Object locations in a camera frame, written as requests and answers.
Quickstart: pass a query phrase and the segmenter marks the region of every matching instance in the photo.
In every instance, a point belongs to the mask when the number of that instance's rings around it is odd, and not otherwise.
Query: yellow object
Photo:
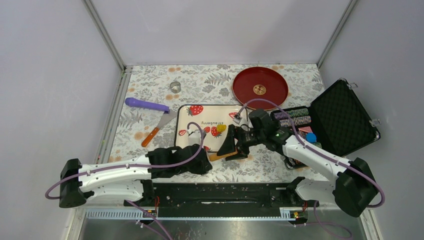
[[[222,133],[225,131],[225,129],[227,129],[227,125],[224,124],[219,124],[218,126],[216,126],[216,131],[218,133]]]

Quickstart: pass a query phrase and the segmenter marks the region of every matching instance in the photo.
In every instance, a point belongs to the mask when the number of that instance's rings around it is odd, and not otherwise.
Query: gray wall
[[[352,154],[368,161],[386,193],[375,210],[385,240],[420,239],[424,182],[424,1],[362,0],[321,73],[327,86],[356,82],[381,140]]]
[[[82,1],[21,2],[0,7],[0,239],[58,240],[70,211],[44,193],[94,161],[120,71]]]
[[[349,0],[93,0],[127,64],[316,63]]]

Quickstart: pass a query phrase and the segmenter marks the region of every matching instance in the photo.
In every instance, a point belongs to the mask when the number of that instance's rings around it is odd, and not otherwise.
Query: orange spatula handle
[[[151,133],[146,137],[146,139],[141,143],[142,147],[146,147],[147,144],[150,143],[150,141],[152,140],[152,138],[158,133],[159,128],[155,127],[153,129],[153,131],[151,131]]]

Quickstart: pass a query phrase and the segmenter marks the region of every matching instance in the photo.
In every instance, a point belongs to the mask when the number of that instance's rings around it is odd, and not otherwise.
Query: red plate
[[[289,94],[289,87],[278,72],[255,66],[237,74],[232,82],[232,91],[235,98],[242,104],[252,99],[266,99],[280,106]],[[275,108],[274,105],[264,101],[251,102],[247,107],[267,111]]]

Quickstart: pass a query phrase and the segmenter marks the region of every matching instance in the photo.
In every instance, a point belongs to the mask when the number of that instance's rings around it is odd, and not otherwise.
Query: floral pattern
[[[289,94],[283,108],[308,105],[324,91],[323,81],[315,64],[218,64],[218,65],[140,65],[134,66],[126,98],[136,98],[169,106],[177,111],[185,104],[239,104],[232,93],[236,75],[250,67],[277,71],[287,81]],[[181,83],[181,92],[173,94],[171,82]],[[156,110],[123,105],[115,133],[109,162],[134,158],[156,148],[174,145],[177,120],[162,127],[147,147],[141,142],[158,124],[163,113]],[[264,146],[250,148],[248,158],[211,162],[213,169],[205,175],[183,173],[156,182],[291,182],[304,176],[315,180],[325,178],[305,167],[288,170],[284,157]]]

